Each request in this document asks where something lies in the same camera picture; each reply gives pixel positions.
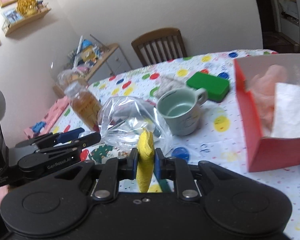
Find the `person left hand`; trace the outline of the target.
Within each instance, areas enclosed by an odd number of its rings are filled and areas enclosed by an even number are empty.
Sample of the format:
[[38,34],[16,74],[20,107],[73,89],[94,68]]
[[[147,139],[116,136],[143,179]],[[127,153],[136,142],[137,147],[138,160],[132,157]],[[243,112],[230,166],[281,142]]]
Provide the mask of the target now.
[[8,185],[4,185],[4,186],[0,187],[0,206],[1,206],[2,200],[9,193],[9,188],[10,187]]

